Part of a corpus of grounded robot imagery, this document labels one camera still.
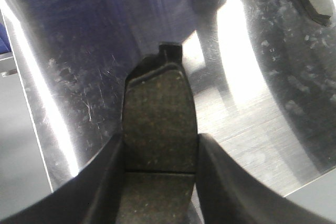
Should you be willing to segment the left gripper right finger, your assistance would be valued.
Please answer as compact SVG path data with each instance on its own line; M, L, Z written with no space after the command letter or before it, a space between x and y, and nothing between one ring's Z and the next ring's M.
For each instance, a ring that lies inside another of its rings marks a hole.
M199 134L196 190L205 223L331 223L280 196Z

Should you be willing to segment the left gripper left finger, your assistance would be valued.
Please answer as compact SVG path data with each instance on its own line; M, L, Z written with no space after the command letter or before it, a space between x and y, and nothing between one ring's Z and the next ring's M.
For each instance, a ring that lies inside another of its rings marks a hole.
M117 134L74 178L2 223L115 223L124 182Z

